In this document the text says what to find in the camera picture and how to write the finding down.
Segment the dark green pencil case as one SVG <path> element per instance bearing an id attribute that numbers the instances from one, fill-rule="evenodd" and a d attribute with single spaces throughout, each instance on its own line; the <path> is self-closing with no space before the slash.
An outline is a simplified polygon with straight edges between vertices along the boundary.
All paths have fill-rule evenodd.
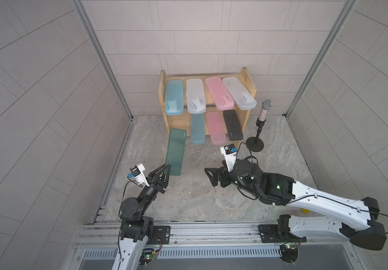
<path id="1" fill-rule="evenodd" d="M 185 152 L 187 131 L 172 128 L 170 130 L 166 165 L 170 165 L 170 175 L 180 176 L 182 171 L 183 157 Z"/>

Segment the black pencil case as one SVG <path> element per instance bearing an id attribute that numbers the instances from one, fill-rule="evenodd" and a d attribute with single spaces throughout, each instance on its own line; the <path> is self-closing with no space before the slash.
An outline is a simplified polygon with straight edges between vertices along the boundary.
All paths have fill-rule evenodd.
<path id="1" fill-rule="evenodd" d="M 230 141 L 240 141 L 244 135 L 241 129 L 239 119 L 235 110 L 225 110 L 223 112 L 224 121 L 226 123 L 227 134 Z"/>

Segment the blue-grey pencil case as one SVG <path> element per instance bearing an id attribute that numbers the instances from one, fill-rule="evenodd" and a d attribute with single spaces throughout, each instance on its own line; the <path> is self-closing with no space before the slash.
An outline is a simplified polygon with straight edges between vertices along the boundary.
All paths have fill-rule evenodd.
<path id="1" fill-rule="evenodd" d="M 202 114 L 191 114 L 191 128 L 190 128 L 191 142 L 195 145 L 205 143 L 205 116 Z"/>

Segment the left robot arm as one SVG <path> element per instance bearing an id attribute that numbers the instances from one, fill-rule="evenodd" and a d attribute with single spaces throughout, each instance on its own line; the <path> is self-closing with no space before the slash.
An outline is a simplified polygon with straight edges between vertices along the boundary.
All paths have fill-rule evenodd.
<path id="1" fill-rule="evenodd" d="M 126 198 L 120 205 L 121 226 L 113 270 L 136 270 L 158 257 L 163 241 L 154 232 L 153 218 L 145 216 L 145 212 L 158 193 L 163 194 L 168 187 L 170 170 L 170 165 L 163 164 L 149 175 L 144 175 L 142 163 L 131 168 L 127 179 L 143 190 L 136 198 Z"/>

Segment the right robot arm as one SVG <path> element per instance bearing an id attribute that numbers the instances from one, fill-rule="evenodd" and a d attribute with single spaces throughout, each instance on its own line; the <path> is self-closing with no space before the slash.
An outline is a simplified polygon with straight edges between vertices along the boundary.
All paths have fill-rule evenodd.
<path id="1" fill-rule="evenodd" d="M 377 219 L 381 215 L 376 199 L 352 200 L 309 187 L 291 177 L 263 172 L 249 158 L 236 160 L 232 169 L 205 168 L 211 184 L 235 185 L 249 199 L 274 206 L 291 206 L 319 214 L 319 217 L 281 215 L 276 235 L 283 242 L 304 241 L 308 236 L 324 235 L 348 239 L 359 248 L 382 250 L 388 232 Z"/>

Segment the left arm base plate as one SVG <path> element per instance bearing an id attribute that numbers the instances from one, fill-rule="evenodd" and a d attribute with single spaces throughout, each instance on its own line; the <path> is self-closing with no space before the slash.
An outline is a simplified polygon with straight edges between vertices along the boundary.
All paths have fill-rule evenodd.
<path id="1" fill-rule="evenodd" d="M 167 245 L 170 242 L 170 234 L 170 226 L 155 226 L 147 245 Z"/>

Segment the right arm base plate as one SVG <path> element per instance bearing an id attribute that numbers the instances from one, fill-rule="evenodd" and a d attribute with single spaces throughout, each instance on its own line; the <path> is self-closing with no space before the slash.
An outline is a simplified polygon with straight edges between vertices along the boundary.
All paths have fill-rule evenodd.
<path id="1" fill-rule="evenodd" d="M 297 237 L 278 225 L 259 225 L 258 231 L 262 243 L 306 243 L 306 237 Z"/>

